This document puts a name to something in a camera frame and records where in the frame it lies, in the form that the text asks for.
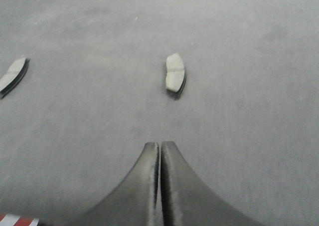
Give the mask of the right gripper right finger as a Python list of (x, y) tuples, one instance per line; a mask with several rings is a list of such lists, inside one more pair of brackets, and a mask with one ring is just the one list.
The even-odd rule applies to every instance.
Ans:
[(161, 144), (160, 190), (166, 226), (259, 226), (215, 194), (187, 163), (174, 141)]

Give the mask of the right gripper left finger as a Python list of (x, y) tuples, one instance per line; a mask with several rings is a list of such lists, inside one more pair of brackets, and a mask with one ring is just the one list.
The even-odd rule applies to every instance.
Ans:
[(74, 221), (76, 226), (154, 226), (159, 175), (159, 145), (147, 142), (116, 188)]

